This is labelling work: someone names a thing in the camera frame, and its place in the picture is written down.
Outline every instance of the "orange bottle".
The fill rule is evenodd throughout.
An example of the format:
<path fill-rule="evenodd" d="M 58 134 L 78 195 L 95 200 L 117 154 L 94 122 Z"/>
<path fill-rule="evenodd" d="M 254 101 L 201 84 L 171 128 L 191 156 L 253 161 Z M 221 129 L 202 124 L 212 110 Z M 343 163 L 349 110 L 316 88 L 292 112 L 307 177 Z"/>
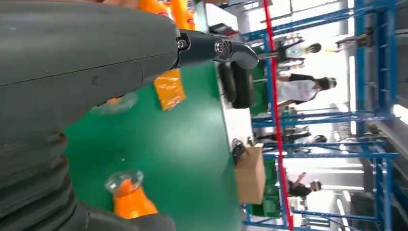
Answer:
<path fill-rule="evenodd" d="M 114 213 L 125 219 L 158 213 L 141 186 L 141 171 L 126 171 L 113 174 L 105 183 L 105 188 L 113 194 Z"/>
<path fill-rule="evenodd" d="M 139 10 L 166 15 L 172 18 L 170 0 L 140 0 Z M 178 69 L 167 71 L 154 81 L 163 110 L 170 110 L 186 98 Z"/>
<path fill-rule="evenodd" d="M 179 29 L 195 30 L 194 0 L 170 0 L 171 12 Z"/>

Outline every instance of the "orange packaging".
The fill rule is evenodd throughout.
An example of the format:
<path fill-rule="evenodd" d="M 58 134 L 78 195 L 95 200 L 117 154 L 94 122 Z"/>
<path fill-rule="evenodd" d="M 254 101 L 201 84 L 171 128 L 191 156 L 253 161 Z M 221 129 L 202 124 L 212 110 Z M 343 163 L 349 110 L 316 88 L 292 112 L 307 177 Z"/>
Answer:
<path fill-rule="evenodd" d="M 142 11 L 166 15 L 171 18 L 170 0 L 140 0 Z M 163 110 L 170 110 L 186 98 L 180 70 L 170 70 L 154 81 L 157 97 Z"/>
<path fill-rule="evenodd" d="M 169 17 L 170 8 L 162 0 L 140 0 L 139 10 Z"/>
<path fill-rule="evenodd" d="M 141 186 L 132 190 L 131 180 L 127 179 L 120 185 L 121 195 L 114 196 L 114 213 L 125 219 L 138 218 L 156 214 L 157 208 L 144 193 Z"/>
<path fill-rule="evenodd" d="M 170 110 L 186 99 L 179 69 L 167 71 L 154 81 L 157 97 L 163 110 Z"/>
<path fill-rule="evenodd" d="M 171 12 L 179 29 L 195 30 L 194 0 L 171 0 Z"/>

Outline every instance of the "cardboard box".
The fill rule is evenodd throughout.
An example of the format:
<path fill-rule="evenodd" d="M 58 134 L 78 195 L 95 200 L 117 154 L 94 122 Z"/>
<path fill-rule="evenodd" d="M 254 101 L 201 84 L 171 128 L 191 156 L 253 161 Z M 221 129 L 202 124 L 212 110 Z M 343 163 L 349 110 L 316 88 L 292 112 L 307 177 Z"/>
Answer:
<path fill-rule="evenodd" d="M 235 167 L 238 198 L 242 204 L 260 205 L 266 181 L 262 147 L 247 147 L 247 151 Z"/>

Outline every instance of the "orange package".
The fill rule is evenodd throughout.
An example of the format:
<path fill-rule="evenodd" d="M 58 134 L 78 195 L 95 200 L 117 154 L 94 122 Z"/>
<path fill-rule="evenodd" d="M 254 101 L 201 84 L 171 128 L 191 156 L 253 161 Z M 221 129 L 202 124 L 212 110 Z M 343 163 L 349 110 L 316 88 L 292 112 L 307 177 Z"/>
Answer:
<path fill-rule="evenodd" d="M 194 0 L 171 0 L 170 6 L 174 21 L 176 22 L 178 28 L 195 30 Z"/>
<path fill-rule="evenodd" d="M 171 17 L 168 0 L 140 0 L 139 9 Z M 162 74 L 154 81 L 154 87 L 163 110 L 172 109 L 186 98 L 180 70 L 170 70 Z"/>

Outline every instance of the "white shirt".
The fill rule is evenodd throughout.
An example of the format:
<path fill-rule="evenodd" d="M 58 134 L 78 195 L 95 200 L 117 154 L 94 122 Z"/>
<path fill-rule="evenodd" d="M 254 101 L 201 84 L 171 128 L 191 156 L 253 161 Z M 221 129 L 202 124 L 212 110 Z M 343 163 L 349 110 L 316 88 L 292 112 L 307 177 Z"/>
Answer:
<path fill-rule="evenodd" d="M 286 49 L 286 57 L 288 58 L 304 58 L 307 55 L 307 47 L 302 46 L 302 44 L 294 45 Z"/>
<path fill-rule="evenodd" d="M 317 89 L 313 80 L 279 81 L 278 80 L 278 101 L 297 100 L 309 101 L 316 95 Z"/>

